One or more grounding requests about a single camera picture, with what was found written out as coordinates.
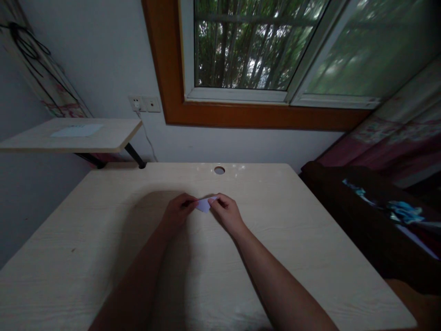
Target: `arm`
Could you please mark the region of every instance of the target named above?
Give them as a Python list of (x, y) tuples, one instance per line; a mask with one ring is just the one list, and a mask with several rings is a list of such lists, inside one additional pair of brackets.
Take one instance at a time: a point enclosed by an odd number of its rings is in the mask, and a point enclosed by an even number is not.
[(224, 194), (217, 196), (217, 200), (209, 199), (209, 203), (237, 242), (262, 301), (278, 329), (337, 330), (318, 302), (247, 228), (236, 202)]
[(161, 223), (109, 295), (89, 331), (137, 330), (146, 325), (165, 249), (197, 205), (197, 199), (186, 193), (169, 202)]

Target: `white paper sheet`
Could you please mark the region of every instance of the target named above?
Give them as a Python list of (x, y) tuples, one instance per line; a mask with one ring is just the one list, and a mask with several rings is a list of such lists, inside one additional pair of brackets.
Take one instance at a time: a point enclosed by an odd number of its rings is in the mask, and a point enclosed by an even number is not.
[(51, 137), (88, 137), (97, 132), (103, 124), (72, 125), (51, 134)]
[(216, 200), (217, 197), (209, 197), (206, 199), (199, 200), (199, 204), (196, 208), (199, 209), (200, 211), (203, 211), (204, 213), (208, 213), (208, 211), (210, 210), (210, 204), (208, 203), (208, 199)]

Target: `floral curtain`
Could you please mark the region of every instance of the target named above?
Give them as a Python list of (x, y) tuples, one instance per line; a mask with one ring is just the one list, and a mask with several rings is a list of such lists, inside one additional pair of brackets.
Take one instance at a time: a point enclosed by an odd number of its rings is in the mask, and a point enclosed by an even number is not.
[(441, 162), (441, 57), (317, 161), (367, 166), (392, 181)]

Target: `person's right hand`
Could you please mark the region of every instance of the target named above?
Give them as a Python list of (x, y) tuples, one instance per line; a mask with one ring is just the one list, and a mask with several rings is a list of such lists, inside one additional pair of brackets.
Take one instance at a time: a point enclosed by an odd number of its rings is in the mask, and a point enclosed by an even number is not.
[(239, 208), (236, 202), (225, 194), (216, 194), (218, 199), (208, 199), (211, 208), (218, 213), (220, 220), (225, 225), (231, 235), (235, 236), (241, 232), (248, 230), (247, 226), (240, 216)]

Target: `wooden desk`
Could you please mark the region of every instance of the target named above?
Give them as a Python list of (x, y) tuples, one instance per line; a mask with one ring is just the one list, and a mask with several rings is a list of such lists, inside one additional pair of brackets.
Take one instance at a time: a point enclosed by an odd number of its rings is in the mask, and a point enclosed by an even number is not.
[[(51, 137), (53, 133), (69, 126), (88, 124), (102, 127), (87, 137)], [(100, 169), (105, 163), (90, 153), (118, 153), (124, 148), (143, 169), (145, 162), (129, 143), (141, 125), (141, 120), (54, 118), (0, 142), (0, 152), (75, 153)]]
[[(86, 330), (181, 192), (233, 197), (244, 221), (340, 330), (415, 326), (413, 316), (286, 164), (113, 163), (93, 170), (0, 272), (0, 329)], [(150, 330), (270, 327), (240, 255), (195, 210), (160, 272)]]

